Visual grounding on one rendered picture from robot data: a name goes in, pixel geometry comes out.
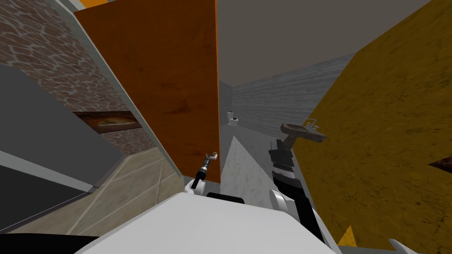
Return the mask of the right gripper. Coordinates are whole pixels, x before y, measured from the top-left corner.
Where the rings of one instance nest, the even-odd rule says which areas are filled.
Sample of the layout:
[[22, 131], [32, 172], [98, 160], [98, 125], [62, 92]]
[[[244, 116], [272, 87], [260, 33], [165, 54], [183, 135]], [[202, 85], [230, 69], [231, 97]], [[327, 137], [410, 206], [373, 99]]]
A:
[[270, 160], [273, 164], [284, 165], [286, 167], [293, 167], [293, 153], [292, 151], [284, 149], [284, 142], [281, 139], [276, 140], [277, 149], [272, 149], [272, 141], [270, 141]]

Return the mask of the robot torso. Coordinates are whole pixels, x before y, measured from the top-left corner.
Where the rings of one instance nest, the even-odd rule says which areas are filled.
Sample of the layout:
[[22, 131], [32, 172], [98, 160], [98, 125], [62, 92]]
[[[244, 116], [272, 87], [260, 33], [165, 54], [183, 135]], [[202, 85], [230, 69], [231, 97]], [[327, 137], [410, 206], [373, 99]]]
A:
[[179, 193], [75, 254], [341, 254], [299, 222], [294, 200], [272, 209]]

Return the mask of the orange-brown wooden door leaf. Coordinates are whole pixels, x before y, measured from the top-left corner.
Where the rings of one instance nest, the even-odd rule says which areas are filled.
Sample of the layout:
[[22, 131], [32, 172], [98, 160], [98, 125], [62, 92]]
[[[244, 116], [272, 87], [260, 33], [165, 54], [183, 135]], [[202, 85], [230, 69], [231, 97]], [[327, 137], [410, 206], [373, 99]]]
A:
[[216, 0], [114, 0], [75, 17], [176, 169], [220, 151]]

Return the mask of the brown pedestal sink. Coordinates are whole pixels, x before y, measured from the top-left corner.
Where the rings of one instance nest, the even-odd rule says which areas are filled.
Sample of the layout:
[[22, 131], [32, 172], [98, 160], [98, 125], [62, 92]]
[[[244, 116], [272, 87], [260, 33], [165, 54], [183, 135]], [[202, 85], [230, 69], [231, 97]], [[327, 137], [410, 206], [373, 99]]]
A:
[[286, 150], [291, 150], [298, 138], [321, 143], [325, 140], [326, 135], [318, 131], [316, 125], [317, 120], [313, 118], [305, 118], [310, 120], [305, 125], [296, 125], [290, 123], [282, 123], [280, 130], [282, 133], [287, 134], [287, 137], [283, 140], [283, 145]]

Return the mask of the brown framed wall picture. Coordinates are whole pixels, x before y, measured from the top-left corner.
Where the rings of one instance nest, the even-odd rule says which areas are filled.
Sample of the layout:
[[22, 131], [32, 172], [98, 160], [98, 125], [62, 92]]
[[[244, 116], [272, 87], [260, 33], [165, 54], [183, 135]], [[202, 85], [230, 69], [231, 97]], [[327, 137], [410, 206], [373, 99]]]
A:
[[142, 128], [131, 111], [73, 113], [99, 134]]

